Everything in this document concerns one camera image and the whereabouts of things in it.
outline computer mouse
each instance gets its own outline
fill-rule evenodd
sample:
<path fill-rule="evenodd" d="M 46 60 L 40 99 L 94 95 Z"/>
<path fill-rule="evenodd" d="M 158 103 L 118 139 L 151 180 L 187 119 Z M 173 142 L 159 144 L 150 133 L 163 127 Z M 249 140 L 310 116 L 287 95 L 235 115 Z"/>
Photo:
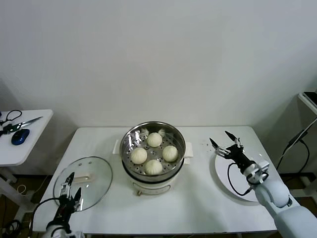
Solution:
<path fill-rule="evenodd" d="M 25 141 L 25 139 L 28 137 L 29 134 L 30 134 L 29 129 L 18 130 L 15 134 L 13 134 L 11 143 L 13 145 L 20 145 Z"/>

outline floor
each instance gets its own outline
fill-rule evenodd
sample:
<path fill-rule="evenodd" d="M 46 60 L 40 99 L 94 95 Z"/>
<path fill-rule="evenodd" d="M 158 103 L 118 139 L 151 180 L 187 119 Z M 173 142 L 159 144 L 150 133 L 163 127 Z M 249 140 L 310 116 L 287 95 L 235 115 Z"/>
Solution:
<path fill-rule="evenodd" d="M 34 203 L 39 203 L 47 186 L 49 185 L 49 182 L 52 177 L 45 177 L 40 176 L 40 177 L 18 177 L 17 183 L 13 185 L 14 188 L 17 189 L 17 187 L 21 184 L 24 184 L 26 186 L 26 191 L 28 190 L 37 190 L 41 184 L 42 187 L 36 192 L 36 194 L 32 198 L 32 202 Z M 288 181 L 290 177 L 282 177 L 284 180 L 285 184 L 288 186 L 289 189 L 300 189 L 304 188 L 303 183 L 299 180 L 299 178 L 293 178 L 292 180 Z M 317 217 L 317 206 L 314 203 L 314 201 L 309 198 L 299 198 L 297 199 L 298 202 L 304 206 L 307 207 L 316 217 Z M 5 198 L 5 196 L 0 197 L 0 225 L 5 225 L 9 221 L 14 219 L 14 216 L 18 210 L 18 206 L 14 204 L 12 201 L 9 199 Z M 23 223 L 22 223 L 22 231 L 20 235 L 18 236 L 19 238 L 27 238 L 28 236 L 28 225 L 31 220 L 31 214 L 26 214 Z M 179 236 L 164 236 L 164 238 L 237 238 L 237 237 L 242 237 L 242 238 L 260 238 L 260 237 L 267 237 L 266 234 L 242 234 L 242 236 L 238 236 L 237 234 L 224 234 L 224 235 L 194 235 L 194 236 L 187 236 L 187 235 L 179 235 Z M 38 233 L 33 233 L 33 238 L 40 238 L 42 234 Z M 92 236 L 93 238 L 128 238 L 129 236 Z M 269 238 L 281 238 L 282 236 L 278 232 L 272 232 L 272 234 L 269 236 Z"/>

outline white table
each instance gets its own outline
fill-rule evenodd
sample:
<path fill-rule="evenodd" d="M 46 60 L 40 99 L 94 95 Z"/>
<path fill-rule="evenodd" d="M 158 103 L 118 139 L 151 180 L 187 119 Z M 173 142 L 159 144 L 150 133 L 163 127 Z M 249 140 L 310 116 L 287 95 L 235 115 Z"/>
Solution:
<path fill-rule="evenodd" d="M 113 169 L 112 185 L 106 196 L 92 208 L 72 215 L 73 231 L 87 234 L 198 234 L 244 233 L 276 230 L 273 218 L 259 203 L 243 201 L 227 192 L 214 173 L 214 149 L 209 137 L 229 146 L 228 130 L 241 137 L 245 149 L 253 148 L 270 159 L 253 129 L 237 127 L 178 127 L 193 145 L 194 158 L 184 165 L 174 187 L 160 195 L 135 195 L 122 167 L 119 155 L 112 150 L 129 128 L 80 128 L 72 138 L 42 200 L 53 196 L 53 185 L 60 172 L 73 161 L 99 156 Z M 274 166 L 270 177 L 280 179 Z M 36 215 L 34 230 L 44 232 L 55 215 L 57 205 L 50 201 Z"/>
<path fill-rule="evenodd" d="M 1 112 L 2 116 L 0 120 L 5 120 L 8 112 Z M 0 137 L 0 174 L 2 174 L 7 180 L 0 178 L 0 194 L 5 195 L 11 201 L 20 206 L 16 218 L 21 218 L 23 214 L 27 211 L 32 211 L 34 209 L 34 204 L 30 202 L 32 194 L 29 196 L 21 196 L 17 191 L 10 185 L 10 182 L 16 182 L 16 178 L 7 170 L 5 167 L 21 165 L 30 154 L 35 143 L 39 139 L 46 125 L 50 121 L 53 115 L 52 110 L 31 110 L 22 111 L 22 116 L 15 119 L 12 124 L 18 124 L 20 122 L 28 121 L 37 117 L 42 117 L 31 125 L 25 127 L 30 130 L 29 136 L 26 138 L 25 142 L 21 145 L 13 145 L 11 143 L 12 134 L 2 135 Z"/>

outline black cable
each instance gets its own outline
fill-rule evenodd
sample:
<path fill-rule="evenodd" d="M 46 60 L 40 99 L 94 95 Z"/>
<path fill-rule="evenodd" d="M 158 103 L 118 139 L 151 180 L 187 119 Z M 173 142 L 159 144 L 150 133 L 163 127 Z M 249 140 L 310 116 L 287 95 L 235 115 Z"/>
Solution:
<path fill-rule="evenodd" d="M 247 195 L 250 191 L 251 191 L 251 188 L 248 188 L 244 193 L 239 193 L 232 185 L 231 183 L 231 180 L 230 180 L 230 175 L 229 175 L 229 170 L 230 170 L 230 167 L 232 165 L 236 165 L 236 163 L 231 163 L 229 166 L 228 166 L 228 170 L 227 170 L 227 176 L 228 176 L 228 180 L 229 180 L 229 183 L 230 183 L 230 186 L 232 187 L 232 189 L 240 196 L 245 196 Z"/>
<path fill-rule="evenodd" d="M 22 231 L 22 224 L 18 220 L 12 220 L 5 225 L 3 238 L 16 238 Z"/>
<path fill-rule="evenodd" d="M 30 230 L 29 230 L 29 235 L 28 237 L 32 237 L 32 233 L 33 233 L 33 222 L 34 222 L 34 215 L 35 215 L 35 212 L 36 210 L 39 208 L 39 206 L 41 206 L 43 203 L 46 203 L 48 201 L 52 201 L 52 200 L 59 200 L 59 198 L 57 197 L 52 197 L 52 198 L 49 198 L 49 199 L 46 199 L 44 200 L 43 202 L 40 202 L 34 209 L 33 213 L 32 213 L 32 219 L 31 219 L 31 225 L 30 225 Z"/>
<path fill-rule="evenodd" d="M 56 231 L 58 231 L 58 230 L 65 230 L 65 227 L 57 227 L 57 228 L 55 228 L 53 231 L 52 231 L 52 233 L 51 233 L 51 237 L 53 237 L 53 235 L 54 235 L 54 233 L 56 232 Z"/>
<path fill-rule="evenodd" d="M 300 140 L 299 142 L 301 142 L 301 143 L 306 147 L 306 150 L 307 150 L 307 158 L 306 158 L 306 160 L 305 160 L 304 165 L 303 165 L 302 168 L 297 172 L 297 174 L 300 174 L 300 173 L 303 171 L 303 169 L 304 169 L 305 166 L 307 165 L 307 163 L 308 163 L 308 161 L 309 161 L 309 158 L 310 158 L 310 155 L 311 155 L 307 144 L 306 144 L 303 140 Z M 288 181 L 292 180 L 293 178 L 295 178 L 295 177 L 289 178 L 289 179 L 286 180 L 285 182 L 288 182 Z"/>
<path fill-rule="evenodd" d="M 6 214 L 6 196 L 4 196 L 4 213 L 3 213 L 3 219 L 2 219 L 2 228 L 4 227 L 4 219 Z"/>
<path fill-rule="evenodd" d="M 305 166 L 307 165 L 308 160 L 309 160 L 309 157 L 310 157 L 310 155 L 311 155 L 307 144 L 306 144 L 303 140 L 300 140 L 299 142 L 301 142 L 301 143 L 306 147 L 306 150 L 307 150 L 307 158 L 306 158 L 306 161 L 305 161 L 304 165 L 303 165 L 302 168 L 298 171 L 298 173 L 300 173 L 301 171 L 303 171 L 303 169 L 304 169 Z"/>

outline white shelf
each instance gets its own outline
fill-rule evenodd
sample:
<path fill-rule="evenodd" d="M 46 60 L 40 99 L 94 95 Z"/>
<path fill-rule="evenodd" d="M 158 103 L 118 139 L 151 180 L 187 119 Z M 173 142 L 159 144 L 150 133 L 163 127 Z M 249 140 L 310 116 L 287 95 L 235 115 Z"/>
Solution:
<path fill-rule="evenodd" d="M 298 95 L 299 99 L 302 100 L 303 103 L 306 104 L 316 115 L 317 115 L 317 108 L 302 94 Z"/>

